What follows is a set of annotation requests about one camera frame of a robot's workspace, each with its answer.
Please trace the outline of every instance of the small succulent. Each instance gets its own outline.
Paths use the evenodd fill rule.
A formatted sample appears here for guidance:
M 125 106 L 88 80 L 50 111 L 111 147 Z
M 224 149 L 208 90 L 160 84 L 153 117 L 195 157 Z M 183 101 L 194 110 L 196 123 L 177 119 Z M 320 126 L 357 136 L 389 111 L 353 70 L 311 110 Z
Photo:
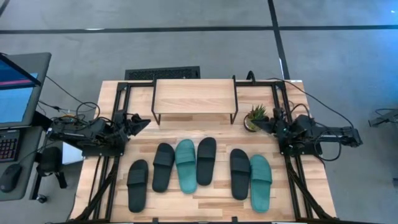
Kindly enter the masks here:
M 248 113 L 248 119 L 246 120 L 246 125 L 247 128 L 253 130 L 253 131 L 259 131 L 261 130 L 259 127 L 257 127 L 255 124 L 253 124 L 251 121 L 256 119 L 256 120 L 262 120 L 266 118 L 266 108 L 263 105 L 257 105 L 256 108 L 252 106 L 251 111 Z
M 263 105 L 257 105 L 256 108 L 252 106 L 251 111 L 248 114 L 250 120 L 264 119 L 266 117 L 266 108 Z

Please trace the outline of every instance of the black cable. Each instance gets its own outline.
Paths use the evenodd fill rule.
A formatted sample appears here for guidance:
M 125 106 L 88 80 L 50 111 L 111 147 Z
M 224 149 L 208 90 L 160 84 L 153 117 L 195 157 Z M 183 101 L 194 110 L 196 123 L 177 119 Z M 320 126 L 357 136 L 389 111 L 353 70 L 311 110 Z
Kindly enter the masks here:
M 37 106 L 43 111 L 44 116 L 47 116 L 47 113 L 45 112 L 45 110 L 39 104 L 37 104 Z
M 79 116 L 76 116 L 80 120 L 84 120 L 86 118 L 86 115 L 84 115 L 84 114 L 79 114 L 79 115 L 83 115 L 83 118 L 79 118 Z
M 321 159 L 320 156 L 315 156 L 315 158 L 317 158 L 317 159 L 323 164 L 323 168 L 326 168 L 326 164 L 325 164 L 325 162 Z
M 96 106 L 96 107 L 98 108 L 98 114 L 97 114 L 97 117 L 94 118 L 94 120 L 96 120 L 97 118 L 99 118 L 100 113 L 101 113 L 101 108 L 100 108 L 100 106 L 98 106 L 98 105 L 97 105 L 96 103 L 94 103 L 94 102 L 84 102 L 84 103 L 80 103 L 80 105 L 77 106 L 77 108 L 76 108 L 76 116 L 79 116 L 79 109 L 80 109 L 80 107 L 83 106 L 83 105 L 88 106 L 87 104 L 92 104 L 92 105 L 94 105 L 94 106 Z
M 97 178 L 98 166 L 100 166 L 100 161 L 101 161 L 101 156 L 98 157 L 97 165 L 95 165 L 94 179 L 93 179 L 93 184 L 91 185 L 90 196 L 88 197 L 88 204 L 90 204 L 90 202 L 91 202 L 91 197 L 93 196 L 93 190 L 94 190 L 94 185 L 95 185 L 95 179 Z
M 104 120 L 107 120 L 109 123 L 111 123 L 111 124 L 114 124 L 114 122 L 112 121 L 112 120 L 110 120 L 109 118 L 105 118 L 105 117 L 98 117 L 99 119 L 101 118 L 101 119 L 104 119 Z
M 46 138 L 44 139 L 45 142 L 43 143 L 43 146 L 42 146 L 42 147 L 40 147 L 40 148 L 38 148 L 37 150 L 34 150 L 34 151 L 28 153 L 28 155 L 24 156 L 22 159 L 19 160 L 18 164 L 20 164 L 24 159 L 28 158 L 28 156 L 30 156 L 31 154 L 33 154 L 33 153 L 35 153 L 35 152 L 39 152 L 41 149 L 43 149 L 43 148 L 45 148 L 45 147 L 47 147 L 47 146 L 50 146 L 50 145 L 56 143 L 56 142 L 51 142 L 51 143 L 49 143 L 49 144 L 46 144 L 46 143 L 47 143 L 47 140 L 48 140 L 48 139 L 47 139 L 47 137 L 46 137 Z
M 82 119 L 78 118 L 77 116 L 70 116 L 70 115 L 64 115 L 62 117 L 56 117 L 51 119 L 53 123 L 61 123 L 61 124 L 77 124 L 77 123 L 82 123 L 85 125 L 89 125 L 89 122 L 83 121 Z
M 56 111 L 58 111 L 58 112 L 61 112 L 61 111 L 67 111 L 67 112 L 75 112 L 76 113 L 76 110 L 70 110 L 70 109 L 65 109 L 65 108 L 61 108 L 61 107 L 59 107 L 59 106 L 53 106 L 53 105 L 49 105 L 48 103 L 46 103 L 46 102 L 43 102 L 42 100 L 39 100 L 39 103 L 41 103 L 41 104 L 43 104 L 43 105 L 45 105 L 45 106 L 48 106 L 49 108 L 53 108 L 53 109 L 55 109 Z M 86 113 L 86 112 L 89 112 L 89 111 L 92 111 L 93 109 L 90 109 L 90 110 L 86 110 L 86 111 L 82 111 L 81 113 Z
M 324 158 L 320 157 L 320 155 L 318 154 L 318 151 L 317 151 L 317 144 L 319 143 L 319 142 L 318 142 L 319 139 L 322 137 L 323 134 L 325 134 L 325 133 L 327 133 L 327 132 L 329 132 L 329 131 L 331 131 L 331 130 L 330 130 L 330 128 L 329 128 L 328 126 L 326 126 L 326 125 L 324 125 L 324 124 L 321 124 L 321 123 L 319 123 L 319 122 L 316 122 L 316 123 L 319 124 L 320 126 L 323 126 L 324 128 L 326 128 L 326 131 L 322 132 L 320 135 L 318 135 L 318 136 L 315 138 L 315 141 L 314 141 L 314 143 L 313 143 L 313 149 L 314 149 L 314 151 L 315 151 L 315 157 L 318 158 L 318 159 L 320 159 L 320 160 L 322 160 L 322 161 L 327 161 L 327 162 L 331 162 L 331 161 L 337 160 L 337 159 L 340 157 L 340 155 L 341 155 L 341 142 L 340 142 L 340 140 L 338 139 L 338 135 L 337 135 L 334 131 L 332 131 L 332 133 L 336 136 L 336 140 L 337 140 L 337 142 L 338 142 L 338 154 L 337 154 L 337 156 L 334 157 L 334 158 L 332 158 L 332 159 L 324 159 Z
M 307 106 L 305 106 L 305 105 L 302 104 L 302 103 L 299 103 L 299 104 L 295 105 L 295 106 L 292 108 L 292 110 L 290 110 L 290 113 L 293 113 L 293 111 L 294 111 L 296 108 L 298 108 L 299 106 L 304 107 L 304 108 L 305 108 L 305 111 L 307 112 L 307 116 L 310 117 L 310 110 L 307 108 Z
M 398 110 L 398 109 L 394 109 L 394 108 L 381 108 L 381 109 L 376 109 L 374 112 L 376 112 L 377 114 L 379 114 L 379 111 L 384 111 L 384 110 Z
M 64 88 L 62 88 L 57 82 L 55 82 L 54 80 L 52 80 L 52 78 L 50 78 L 49 76 L 46 76 L 46 78 L 48 78 L 51 82 L 53 82 L 56 86 L 58 86 L 61 90 L 63 90 L 66 94 L 68 94 L 70 97 L 72 97 L 73 99 L 75 99 L 77 102 L 79 103 L 83 103 L 81 100 L 79 100 L 78 98 L 74 97 L 72 94 L 70 94 L 69 92 L 67 92 Z
M 313 95 L 311 95 L 311 94 L 309 94 L 309 93 L 303 91 L 303 90 L 300 89 L 297 85 L 294 85 L 293 83 L 288 82 L 288 81 L 286 81 L 286 80 L 282 80 L 282 79 L 280 79 L 280 78 L 268 78 L 268 80 L 271 80 L 271 79 L 276 79 L 276 80 L 279 80 L 279 81 L 282 81 L 282 82 L 284 82 L 284 83 L 288 83 L 288 84 L 294 86 L 296 89 L 298 89 L 298 90 L 301 91 L 302 93 L 304 93 L 304 94 L 306 94 L 307 96 L 309 96 L 309 97 L 313 98 L 314 100 L 316 100 L 316 101 L 317 101 L 318 103 L 320 103 L 322 106 L 328 108 L 330 111 L 332 111 L 332 112 L 336 113 L 337 115 L 341 116 L 343 119 L 345 119 L 347 122 L 349 122 L 349 125 L 351 125 L 352 128 L 354 128 L 354 125 L 352 124 L 352 122 L 351 122 L 348 118 L 346 118 L 345 116 L 343 116 L 341 113 L 335 111 L 334 109 L 330 108 L 330 107 L 327 106 L 326 104 L 322 103 L 320 100 L 318 100 L 318 98 L 316 98 L 316 97 L 314 97 Z

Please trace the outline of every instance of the black mat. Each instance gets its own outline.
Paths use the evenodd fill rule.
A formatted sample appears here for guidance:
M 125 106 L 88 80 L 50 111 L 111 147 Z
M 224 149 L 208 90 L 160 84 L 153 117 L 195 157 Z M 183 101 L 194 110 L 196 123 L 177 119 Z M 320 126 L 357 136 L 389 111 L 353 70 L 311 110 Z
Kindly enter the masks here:
M 200 78 L 199 66 L 126 70 L 125 80 Z

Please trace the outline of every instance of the black metal frame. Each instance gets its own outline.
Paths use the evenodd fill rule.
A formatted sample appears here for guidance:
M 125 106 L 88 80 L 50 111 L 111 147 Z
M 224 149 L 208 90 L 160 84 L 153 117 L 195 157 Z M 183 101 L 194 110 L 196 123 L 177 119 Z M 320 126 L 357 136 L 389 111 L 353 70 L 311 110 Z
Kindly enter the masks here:
M 268 81 L 256 81 L 256 78 L 254 76 L 254 74 L 252 72 L 249 72 L 247 78 L 247 80 L 250 80 L 251 82 L 248 81 L 240 81 L 240 82 L 234 82 L 234 87 L 235 87 L 235 95 L 236 95 L 236 106 L 238 108 L 238 97 L 237 97 L 237 92 L 236 92 L 236 87 L 237 86 L 253 86 L 253 87 L 257 87 L 257 86 L 269 86 L 272 89 L 272 95 L 273 95 L 273 99 L 274 99 L 274 106 L 276 108 L 280 108 L 280 104 L 279 104 L 279 97 L 278 97 L 278 90 L 281 91 L 282 93 L 282 99 L 283 99 L 283 103 L 284 103 L 284 108 L 287 112 L 287 121 L 288 122 L 292 122 L 292 116 L 290 114 L 290 108 L 289 108 L 289 101 L 287 98 L 287 92 L 286 92 L 286 87 L 285 87 L 285 83 L 283 81 L 280 80 L 268 80 Z M 123 103 L 123 109 L 127 110 L 128 104 L 129 104 L 129 98 L 130 98 L 130 94 L 131 94 L 131 88 L 133 87 L 153 87 L 154 88 L 154 95 L 155 95 L 155 86 L 156 86 L 156 80 L 153 80 L 151 82 L 145 82 L 145 83 L 128 83 L 128 82 L 121 82 L 118 83 L 118 88 L 116 91 L 116 97 L 115 97 L 115 103 L 114 103 L 114 107 L 113 107 L 113 113 L 112 113 L 112 119 L 114 116 L 114 112 L 119 108 L 119 102 L 120 102 L 120 98 L 121 98 L 121 93 L 123 90 L 126 91 L 126 94 L 124 96 L 124 103 Z M 152 97 L 152 113 L 153 112 L 153 101 L 154 101 L 154 96 Z M 286 165 L 286 169 L 287 169 L 287 177 L 288 177 L 288 181 L 289 181 L 289 188 L 290 188 L 290 195 L 292 197 L 292 206 L 293 206 L 293 210 L 294 210 L 294 216 L 296 220 L 299 220 L 301 217 L 300 214 L 300 207 L 299 207 L 299 201 L 297 198 L 297 192 L 296 192 L 296 188 L 295 188 L 295 184 L 294 184 L 294 180 L 291 178 L 291 176 L 289 175 L 289 171 L 288 168 L 292 166 L 292 162 L 290 160 L 290 156 L 287 154 L 284 154 L 281 151 L 281 154 L 284 156 L 285 159 L 285 165 Z M 300 179 L 300 181 L 303 183 L 304 186 L 306 186 L 305 183 L 305 176 L 304 176 L 304 171 L 303 171 L 303 165 L 302 165 L 302 161 L 300 156 L 295 156 L 295 161 L 296 161 L 296 165 L 297 165 L 297 171 L 298 171 L 298 177 Z M 104 162 L 103 162 L 103 169 L 101 172 L 101 177 L 100 177 L 100 185 L 103 184 L 105 178 L 106 178 L 106 173 L 108 170 L 108 163 L 109 163 L 109 157 L 105 157 L 104 158 Z M 119 157 L 115 157 L 114 158 L 114 164 L 119 165 Z M 108 202 L 106 204 L 106 214 L 105 214 L 105 219 L 106 220 L 110 220 L 111 218 L 111 212 L 112 212 L 112 207 L 113 207 L 113 198 L 114 198 L 114 189 L 116 186 L 116 177 L 113 179 L 111 186 L 110 186 L 110 190 L 109 190 L 109 195 L 108 195 Z M 312 215 L 312 209 L 311 206 L 309 205 L 309 203 L 307 202 L 307 200 L 304 198 L 304 202 L 305 202 L 305 211 L 307 214 L 307 218 L 313 218 Z M 99 203 L 97 204 L 97 207 L 94 210 L 94 216 L 93 219 L 99 219 L 99 212 L 100 212 L 100 204 L 101 201 L 99 201 Z
M 132 87 L 153 87 L 154 86 L 154 81 L 152 82 L 142 82 L 142 83 L 128 83 L 128 82 L 120 82 L 118 83 L 118 87 L 116 89 L 116 96 L 114 100 L 114 105 L 113 105 L 113 111 L 112 111 L 112 120 L 114 119 L 114 114 L 115 112 L 119 109 L 119 103 L 121 99 L 121 94 L 122 91 L 125 90 L 126 94 L 124 95 L 124 101 L 123 101 L 123 110 L 127 111 L 127 107 L 129 106 L 129 99 L 130 99 L 130 94 L 131 94 L 131 88 Z M 101 170 L 101 175 L 99 178 L 99 186 L 102 186 L 105 182 L 106 179 L 106 173 L 108 171 L 108 165 L 109 165 L 109 156 L 104 157 L 104 162 L 102 165 L 102 170 Z M 119 160 L 120 157 L 115 157 L 113 160 L 114 166 L 116 166 L 117 169 L 119 169 Z M 108 202 L 106 204 L 106 211 L 105 211 L 105 219 L 110 220 L 111 219 L 111 213 L 112 213 L 112 206 L 113 206 L 113 198 L 114 198 L 114 189 L 116 187 L 116 176 L 112 180 L 110 187 L 109 187 L 109 194 L 108 194 Z M 94 215 L 93 219 L 99 219 L 100 216 L 100 208 L 101 208 L 101 199 L 99 200 L 97 206 L 94 209 Z
M 231 120 L 231 124 L 234 124 L 234 122 L 235 122 L 235 118 L 236 118 L 236 115 L 238 114 L 238 94 L 237 94 L 237 92 L 236 92 L 236 78 L 235 78 L 235 76 L 233 75 L 232 76 L 232 79 L 233 79 L 233 81 L 234 81 L 234 97 L 235 97 L 235 113 L 234 114 L 230 114 L 229 115 L 229 119 Z M 153 80 L 153 87 L 154 87 L 154 92 L 153 92 L 153 95 L 152 95 L 152 105 L 150 106 L 150 111 L 152 112 L 152 114 L 154 115 L 154 118 L 155 118 L 155 121 L 156 121 L 156 123 L 157 123 L 157 125 L 160 125 L 160 119 L 161 119 L 161 117 L 162 117 L 162 114 L 160 114 L 159 113 L 159 117 L 156 117 L 156 113 L 155 113 L 155 111 L 154 111 L 154 108 L 155 108 L 155 98 L 156 98 L 156 88 L 157 88 L 157 80 L 155 79 L 155 80 Z

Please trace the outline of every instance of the computer monitor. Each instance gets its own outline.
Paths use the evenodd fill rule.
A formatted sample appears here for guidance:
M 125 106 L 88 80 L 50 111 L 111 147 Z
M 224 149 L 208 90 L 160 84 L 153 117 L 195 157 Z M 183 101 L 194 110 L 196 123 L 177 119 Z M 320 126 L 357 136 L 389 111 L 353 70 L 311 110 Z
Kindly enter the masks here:
M 41 86 L 41 82 L 0 54 L 0 90 L 34 86 Z

